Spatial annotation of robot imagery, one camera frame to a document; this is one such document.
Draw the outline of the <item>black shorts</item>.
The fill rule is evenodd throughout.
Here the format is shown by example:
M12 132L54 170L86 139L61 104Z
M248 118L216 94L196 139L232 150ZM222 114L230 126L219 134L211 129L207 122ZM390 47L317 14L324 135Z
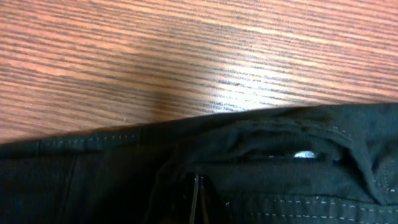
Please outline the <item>black shorts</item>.
M397 105L214 114L1 146L2 223L396 223Z

